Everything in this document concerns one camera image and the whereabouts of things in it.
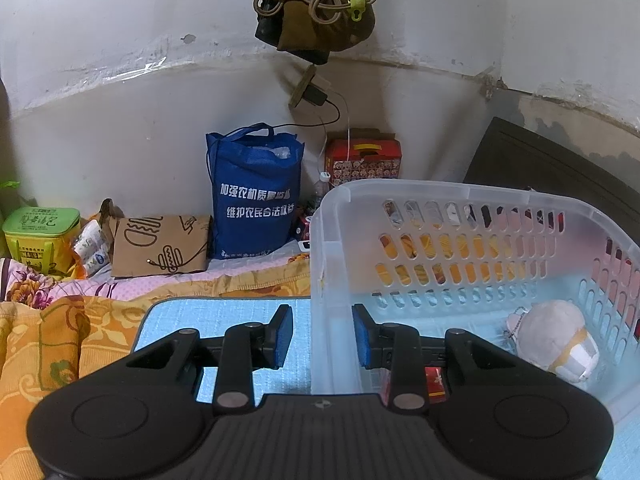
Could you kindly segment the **red small box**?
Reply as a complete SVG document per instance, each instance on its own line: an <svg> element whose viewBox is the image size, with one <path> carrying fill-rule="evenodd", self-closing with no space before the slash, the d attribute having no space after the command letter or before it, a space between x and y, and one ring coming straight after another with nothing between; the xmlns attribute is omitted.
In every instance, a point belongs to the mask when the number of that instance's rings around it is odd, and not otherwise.
<svg viewBox="0 0 640 480"><path fill-rule="evenodd" d="M431 404L442 403L447 400L447 391L442 380L442 369L440 367L425 367L426 388L428 400ZM390 371L380 370L381 388L380 397L384 404L388 403L390 397Z"/></svg>

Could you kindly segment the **clear plastic laundry basket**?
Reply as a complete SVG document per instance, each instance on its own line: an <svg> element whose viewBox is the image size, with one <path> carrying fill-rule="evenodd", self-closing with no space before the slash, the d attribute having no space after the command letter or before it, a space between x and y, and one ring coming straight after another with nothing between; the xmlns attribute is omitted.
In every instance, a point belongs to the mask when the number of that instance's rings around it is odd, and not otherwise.
<svg viewBox="0 0 640 480"><path fill-rule="evenodd" d="M358 362L352 306L440 337L459 327L511 349L506 317L538 301L582 310L600 362L587 382L616 422L639 413L639 248L580 200L462 183L362 180L310 224L311 389L380 383Z"/></svg>

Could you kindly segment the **white taped ball bundle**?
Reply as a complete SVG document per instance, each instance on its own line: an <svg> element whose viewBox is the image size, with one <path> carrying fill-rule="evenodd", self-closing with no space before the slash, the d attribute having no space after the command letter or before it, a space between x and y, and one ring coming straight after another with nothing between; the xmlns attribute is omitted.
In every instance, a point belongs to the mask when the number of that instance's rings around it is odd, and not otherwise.
<svg viewBox="0 0 640 480"><path fill-rule="evenodd" d="M506 318L518 357L559 378L580 384L596 370L599 347L582 311L570 301L548 300Z"/></svg>

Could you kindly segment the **brown paper food bag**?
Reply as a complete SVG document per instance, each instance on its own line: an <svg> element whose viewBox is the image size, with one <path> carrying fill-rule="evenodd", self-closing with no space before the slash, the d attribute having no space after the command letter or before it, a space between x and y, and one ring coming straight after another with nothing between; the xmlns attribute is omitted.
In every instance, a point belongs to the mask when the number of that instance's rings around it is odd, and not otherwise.
<svg viewBox="0 0 640 480"><path fill-rule="evenodd" d="M189 274L207 268L211 216L125 217L106 198L99 224L111 237L113 278Z"/></svg>

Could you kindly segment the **blue tote bag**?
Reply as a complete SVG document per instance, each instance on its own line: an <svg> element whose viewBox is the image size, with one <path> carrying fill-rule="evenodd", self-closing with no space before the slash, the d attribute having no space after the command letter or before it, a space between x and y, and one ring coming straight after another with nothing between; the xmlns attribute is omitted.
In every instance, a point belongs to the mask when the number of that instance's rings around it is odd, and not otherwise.
<svg viewBox="0 0 640 480"><path fill-rule="evenodd" d="M206 162L213 195L213 257L269 254L290 238L305 145L264 122L209 133Z"/></svg>

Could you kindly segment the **white snack packets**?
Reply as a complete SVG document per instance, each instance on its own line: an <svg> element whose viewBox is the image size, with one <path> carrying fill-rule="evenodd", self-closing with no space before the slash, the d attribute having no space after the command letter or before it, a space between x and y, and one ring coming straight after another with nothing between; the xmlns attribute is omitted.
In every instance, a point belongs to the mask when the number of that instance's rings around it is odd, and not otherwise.
<svg viewBox="0 0 640 480"><path fill-rule="evenodd" d="M73 244L84 273L93 276L110 262L113 237L108 226L101 226L96 220L90 220L79 233Z"/></svg>

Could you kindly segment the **red cartoon gift box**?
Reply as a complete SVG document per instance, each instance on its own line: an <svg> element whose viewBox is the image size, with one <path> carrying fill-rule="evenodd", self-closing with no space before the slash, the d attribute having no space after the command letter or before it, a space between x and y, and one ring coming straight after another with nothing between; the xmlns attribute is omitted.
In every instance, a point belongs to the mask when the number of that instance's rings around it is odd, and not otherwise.
<svg viewBox="0 0 640 480"><path fill-rule="evenodd" d="M324 148L324 172L329 185L364 179L397 179L402 149L395 133L353 128L330 132Z"/></svg>

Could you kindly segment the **orange floral blanket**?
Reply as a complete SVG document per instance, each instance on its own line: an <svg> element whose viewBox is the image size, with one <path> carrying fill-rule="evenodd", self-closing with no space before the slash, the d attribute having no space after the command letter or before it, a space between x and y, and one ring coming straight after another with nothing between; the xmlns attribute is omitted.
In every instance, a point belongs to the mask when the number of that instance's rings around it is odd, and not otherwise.
<svg viewBox="0 0 640 480"><path fill-rule="evenodd" d="M217 336L242 321L268 320L277 301L291 300L294 337L284 369L256 373L255 392L309 392L310 286L306 255L188 275L62 282L2 260L2 478L41 478L26 424L47 394L180 327Z"/></svg>

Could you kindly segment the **dark wooden headboard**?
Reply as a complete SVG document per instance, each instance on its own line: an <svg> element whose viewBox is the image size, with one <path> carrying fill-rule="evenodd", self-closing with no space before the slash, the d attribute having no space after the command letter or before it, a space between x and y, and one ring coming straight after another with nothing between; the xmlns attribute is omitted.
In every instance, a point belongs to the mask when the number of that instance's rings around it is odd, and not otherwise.
<svg viewBox="0 0 640 480"><path fill-rule="evenodd" d="M495 117L480 141L466 183L577 198L639 239L639 193L582 155Z"/></svg>

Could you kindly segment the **green yellow lidded box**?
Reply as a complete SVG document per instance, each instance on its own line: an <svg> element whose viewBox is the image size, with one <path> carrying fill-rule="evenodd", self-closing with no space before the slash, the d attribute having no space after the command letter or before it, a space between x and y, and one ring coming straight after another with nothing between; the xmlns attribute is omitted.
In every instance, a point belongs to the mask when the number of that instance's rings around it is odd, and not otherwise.
<svg viewBox="0 0 640 480"><path fill-rule="evenodd" d="M75 264L73 241L80 232L75 208L23 207L2 224L11 257L46 275L67 275Z"/></svg>

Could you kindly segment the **brown hanging bag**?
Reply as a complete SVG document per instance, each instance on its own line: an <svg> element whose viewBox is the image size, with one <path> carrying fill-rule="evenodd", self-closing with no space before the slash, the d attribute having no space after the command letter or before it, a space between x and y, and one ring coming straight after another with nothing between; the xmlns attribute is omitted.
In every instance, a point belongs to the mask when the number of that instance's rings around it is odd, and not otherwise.
<svg viewBox="0 0 640 480"><path fill-rule="evenodd" d="M376 0L253 0L255 37L314 64L368 39Z"/></svg>

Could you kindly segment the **black wall charger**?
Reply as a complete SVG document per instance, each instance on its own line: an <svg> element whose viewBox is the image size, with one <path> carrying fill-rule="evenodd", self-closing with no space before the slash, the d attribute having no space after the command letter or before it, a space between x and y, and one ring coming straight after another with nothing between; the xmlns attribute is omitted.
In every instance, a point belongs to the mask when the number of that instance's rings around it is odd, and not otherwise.
<svg viewBox="0 0 640 480"><path fill-rule="evenodd" d="M313 106L322 107L326 104L328 94L315 84L307 84L303 91L302 99Z"/></svg>

